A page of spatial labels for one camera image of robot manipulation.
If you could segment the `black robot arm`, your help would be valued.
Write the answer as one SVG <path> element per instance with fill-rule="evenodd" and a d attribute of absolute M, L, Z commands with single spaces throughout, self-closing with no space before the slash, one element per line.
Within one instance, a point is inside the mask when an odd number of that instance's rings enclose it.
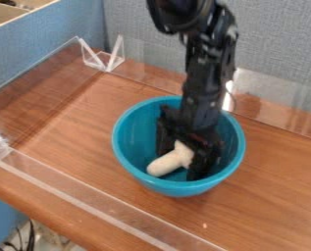
<path fill-rule="evenodd" d="M 147 0 L 156 29 L 178 35 L 186 45 L 186 73 L 180 106 L 160 107 L 156 152 L 187 150 L 187 179 L 206 178 L 220 159 L 216 131 L 224 85 L 234 80 L 239 39 L 236 18 L 224 0 Z"/>

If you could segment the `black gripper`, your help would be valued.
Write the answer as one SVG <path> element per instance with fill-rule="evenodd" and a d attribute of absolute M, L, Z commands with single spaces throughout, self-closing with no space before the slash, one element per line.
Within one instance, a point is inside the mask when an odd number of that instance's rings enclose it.
<path fill-rule="evenodd" d="M 176 140 L 192 148 L 188 181 L 206 178 L 220 158 L 222 144 L 216 130 L 219 117 L 218 101 L 207 97 L 184 97 L 178 108 L 168 104 L 160 106 L 156 121 L 156 153 L 163 156 L 172 151 Z"/>

